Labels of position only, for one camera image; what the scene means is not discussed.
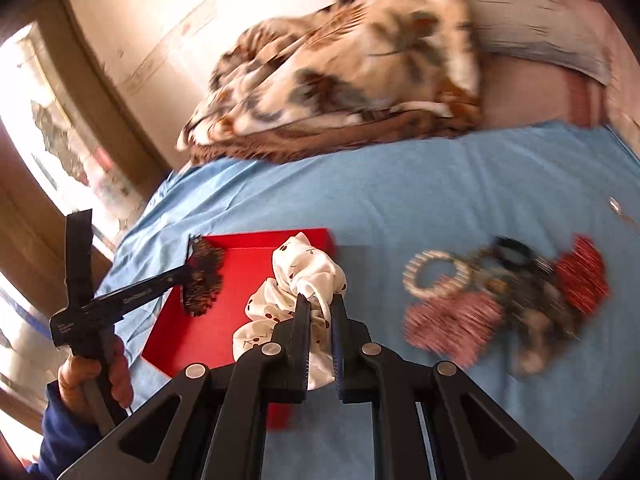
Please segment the blue sleeve left forearm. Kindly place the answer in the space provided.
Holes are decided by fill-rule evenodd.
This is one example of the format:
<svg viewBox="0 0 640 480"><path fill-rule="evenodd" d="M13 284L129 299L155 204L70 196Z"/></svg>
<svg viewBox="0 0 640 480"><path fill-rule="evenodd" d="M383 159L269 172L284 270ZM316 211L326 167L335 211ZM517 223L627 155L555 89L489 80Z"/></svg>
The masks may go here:
<svg viewBox="0 0 640 480"><path fill-rule="evenodd" d="M84 422L63 403L58 382L47 384L47 398L40 455L26 468L29 479L57 479L102 439L98 426Z"/></svg>

